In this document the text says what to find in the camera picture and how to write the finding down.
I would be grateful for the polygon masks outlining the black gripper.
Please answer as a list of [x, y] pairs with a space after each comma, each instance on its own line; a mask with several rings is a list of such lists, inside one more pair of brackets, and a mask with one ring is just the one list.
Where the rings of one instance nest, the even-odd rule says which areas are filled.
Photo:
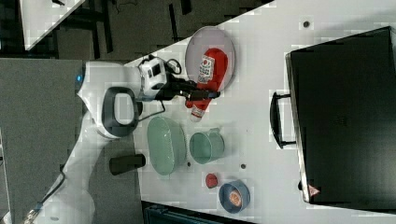
[[192, 80], [175, 77], [167, 74], [167, 82], [160, 88], [155, 96], [158, 101], [170, 101], [175, 96], [184, 96], [187, 100], [216, 99], [219, 91], [195, 91], [196, 83]]

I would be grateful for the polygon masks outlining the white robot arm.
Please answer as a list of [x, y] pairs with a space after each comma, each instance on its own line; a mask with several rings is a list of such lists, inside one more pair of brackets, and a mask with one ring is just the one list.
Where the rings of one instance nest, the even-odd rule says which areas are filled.
[[21, 222], [6, 214], [7, 224], [92, 224], [95, 203], [89, 180], [102, 149], [131, 134], [143, 119], [144, 102], [216, 99], [217, 90], [203, 89], [179, 78], [181, 66], [150, 55], [136, 66], [89, 61], [84, 64], [77, 96], [86, 106], [81, 131], [67, 161], [49, 190]]

